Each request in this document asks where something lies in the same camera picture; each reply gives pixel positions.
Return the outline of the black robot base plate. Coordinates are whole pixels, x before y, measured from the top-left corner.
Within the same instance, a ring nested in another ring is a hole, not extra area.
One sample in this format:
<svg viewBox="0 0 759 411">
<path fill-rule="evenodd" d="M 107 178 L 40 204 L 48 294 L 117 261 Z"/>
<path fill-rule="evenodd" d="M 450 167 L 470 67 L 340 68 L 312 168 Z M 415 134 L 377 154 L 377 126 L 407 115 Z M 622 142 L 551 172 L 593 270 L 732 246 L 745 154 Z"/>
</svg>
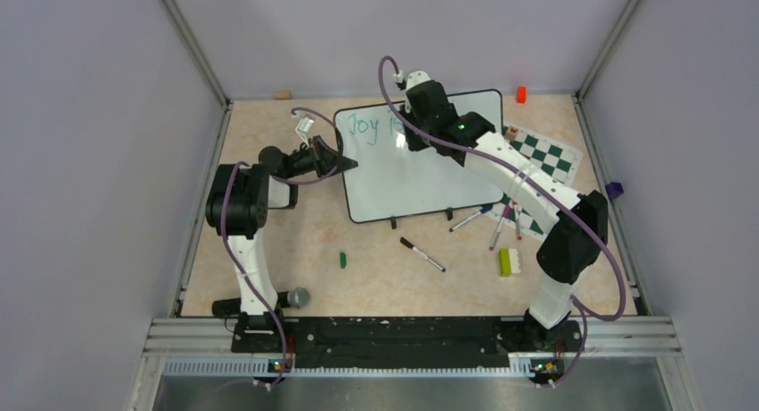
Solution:
<svg viewBox="0 0 759 411">
<path fill-rule="evenodd" d="M 302 317 L 283 330 L 235 328 L 234 353 L 289 355 L 297 369 L 504 368 L 517 353 L 575 352 L 577 321 L 546 330 L 526 317 Z"/>
</svg>

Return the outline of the white whiteboard black frame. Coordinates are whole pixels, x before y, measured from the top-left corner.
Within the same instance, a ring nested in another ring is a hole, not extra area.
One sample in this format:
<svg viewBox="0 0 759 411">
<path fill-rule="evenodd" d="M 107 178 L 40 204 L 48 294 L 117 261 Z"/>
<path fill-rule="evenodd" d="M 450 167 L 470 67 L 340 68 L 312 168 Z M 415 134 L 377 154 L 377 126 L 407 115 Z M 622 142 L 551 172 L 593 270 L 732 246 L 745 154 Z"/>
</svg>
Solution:
<svg viewBox="0 0 759 411">
<path fill-rule="evenodd" d="M 501 190 L 435 149 L 409 149 L 403 123 L 386 103 L 341 109 L 334 123 L 344 155 L 357 166 L 343 174 L 354 223 L 389 220 L 500 201 Z"/>
</svg>

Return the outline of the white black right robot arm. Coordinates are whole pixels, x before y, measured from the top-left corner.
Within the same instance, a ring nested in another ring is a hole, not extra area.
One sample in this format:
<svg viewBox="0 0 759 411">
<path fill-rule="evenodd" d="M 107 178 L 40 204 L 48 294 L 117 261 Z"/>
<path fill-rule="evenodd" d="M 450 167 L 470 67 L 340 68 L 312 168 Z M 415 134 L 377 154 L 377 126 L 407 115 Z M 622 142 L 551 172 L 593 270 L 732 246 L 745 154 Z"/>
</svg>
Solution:
<svg viewBox="0 0 759 411">
<path fill-rule="evenodd" d="M 525 318 L 524 336 L 537 350 L 560 340 L 571 298 L 606 250 L 609 207 L 597 191 L 582 194 L 555 180 L 514 148 L 496 125 L 477 112 L 459 114 L 442 84 L 424 71 L 398 72 L 405 94 L 402 121 L 410 150 L 432 147 L 485 178 L 525 209 L 544 233 L 536 260 L 544 273 Z"/>
</svg>

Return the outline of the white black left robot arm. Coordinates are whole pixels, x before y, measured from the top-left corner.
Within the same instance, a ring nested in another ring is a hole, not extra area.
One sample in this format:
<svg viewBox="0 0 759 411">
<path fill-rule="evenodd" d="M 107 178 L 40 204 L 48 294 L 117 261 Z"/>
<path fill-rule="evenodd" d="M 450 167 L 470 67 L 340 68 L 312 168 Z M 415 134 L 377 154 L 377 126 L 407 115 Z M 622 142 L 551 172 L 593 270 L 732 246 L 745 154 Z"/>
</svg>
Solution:
<svg viewBox="0 0 759 411">
<path fill-rule="evenodd" d="M 319 179 L 329 178 L 358 167 L 357 161 L 345 156 L 342 135 L 336 137 L 335 148 L 315 136 L 289 154 L 268 146 L 251 166 L 221 164 L 207 197 L 206 222 L 232 255 L 240 288 L 238 298 L 214 302 L 212 313 L 217 318 L 236 318 L 236 328 L 252 331 L 253 340 L 266 351 L 276 351 L 286 342 L 281 311 L 302 308 L 311 300 L 303 287 L 275 290 L 263 249 L 268 214 L 295 208 L 304 185 L 295 182 L 295 177 L 314 172 Z"/>
</svg>

